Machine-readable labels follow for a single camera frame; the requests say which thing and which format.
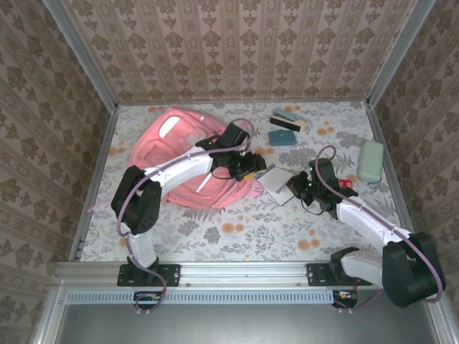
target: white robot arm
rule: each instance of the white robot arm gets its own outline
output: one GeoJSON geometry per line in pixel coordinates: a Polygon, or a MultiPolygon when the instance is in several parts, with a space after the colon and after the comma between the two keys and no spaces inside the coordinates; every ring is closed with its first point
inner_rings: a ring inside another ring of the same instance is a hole
{"type": "MultiPolygon", "coordinates": [[[[197,143],[197,147],[163,165],[147,168],[144,171],[132,166],[126,171],[112,201],[112,208],[117,217],[122,216],[121,234],[128,240],[131,258],[135,258],[142,267],[153,269],[154,265],[158,264],[158,257],[153,248],[151,227],[158,218],[159,204],[163,195],[190,178],[209,173],[216,167],[227,167],[230,175],[236,179],[266,168],[264,159],[260,155],[245,153],[245,150],[208,154],[207,151],[214,151],[209,150],[209,147],[213,149],[215,146],[215,143],[209,145],[209,142],[207,140],[197,143]],[[136,194],[131,201],[127,199],[128,193],[138,181],[147,176],[149,180],[142,187],[141,195],[136,194]],[[123,206],[126,212],[120,214],[123,206]]],[[[367,207],[355,191],[350,188],[339,188],[330,160],[321,158],[318,161],[321,177],[324,177],[325,182],[333,189],[348,197],[347,199],[342,199],[324,188],[323,183],[317,178],[315,161],[310,162],[309,168],[312,181],[303,171],[289,180],[288,188],[308,205],[317,201],[333,218],[357,230],[377,251],[374,253],[350,248],[332,254],[330,264],[333,265],[331,270],[335,278],[339,280],[343,276],[357,277],[380,286],[384,288],[390,300],[400,307],[406,307],[435,294],[438,291],[437,282],[430,270],[402,238],[395,235],[394,230],[388,229],[389,227],[409,238],[429,259],[444,289],[445,279],[429,236],[423,233],[412,234],[395,225],[383,226],[382,221],[377,221],[377,219],[384,220],[382,216],[367,207]]]]}

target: mint green sponge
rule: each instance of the mint green sponge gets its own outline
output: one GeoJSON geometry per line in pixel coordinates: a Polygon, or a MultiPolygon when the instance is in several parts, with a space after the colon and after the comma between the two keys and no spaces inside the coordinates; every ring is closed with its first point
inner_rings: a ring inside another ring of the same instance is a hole
{"type": "Polygon", "coordinates": [[[381,181],[382,155],[384,147],[381,143],[367,141],[360,152],[359,170],[357,174],[362,181],[378,183],[381,181]]]}

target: red object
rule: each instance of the red object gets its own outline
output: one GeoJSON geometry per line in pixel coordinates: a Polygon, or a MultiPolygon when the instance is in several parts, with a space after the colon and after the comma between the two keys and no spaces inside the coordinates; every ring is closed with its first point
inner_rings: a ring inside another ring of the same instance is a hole
{"type": "Polygon", "coordinates": [[[347,179],[338,179],[340,188],[352,188],[352,182],[347,179]]]}

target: wall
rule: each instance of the wall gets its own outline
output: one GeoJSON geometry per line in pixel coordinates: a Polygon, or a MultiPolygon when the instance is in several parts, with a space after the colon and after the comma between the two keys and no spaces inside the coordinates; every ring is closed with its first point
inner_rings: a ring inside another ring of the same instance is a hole
{"type": "Polygon", "coordinates": [[[415,228],[437,243],[459,319],[459,1],[437,1],[377,113],[415,228]]]}
{"type": "Polygon", "coordinates": [[[26,343],[67,260],[108,114],[41,1],[0,2],[0,342],[26,343]]]}
{"type": "Polygon", "coordinates": [[[65,0],[122,103],[363,98],[413,0],[65,0]]]}

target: white table surface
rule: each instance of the white table surface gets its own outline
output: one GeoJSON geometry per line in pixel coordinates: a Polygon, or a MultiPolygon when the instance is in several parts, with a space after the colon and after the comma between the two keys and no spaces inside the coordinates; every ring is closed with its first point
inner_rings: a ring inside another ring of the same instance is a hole
{"type": "MultiPolygon", "coordinates": [[[[257,128],[252,151],[261,153],[268,166],[274,163],[295,174],[307,167],[324,145],[335,145],[336,176],[351,179],[354,190],[368,205],[399,223],[384,172],[382,182],[373,185],[356,177],[360,149],[365,140],[373,138],[363,102],[215,103],[182,107],[213,115],[225,124],[239,117],[251,120],[257,128]],[[279,129],[268,122],[276,108],[292,111],[308,123],[304,133],[295,133],[297,145],[269,146],[268,131],[279,129]]],[[[96,201],[98,208],[93,212],[85,238],[82,261],[126,260],[128,252],[124,239],[116,233],[116,217],[110,201],[128,167],[132,147],[166,108],[118,108],[115,135],[96,201]]],[[[298,199],[279,206],[266,191],[257,198],[246,196],[217,210],[162,203],[153,230],[156,253],[162,261],[170,262],[322,260],[344,247],[369,248],[362,236],[329,214],[309,214],[298,199]]]]}

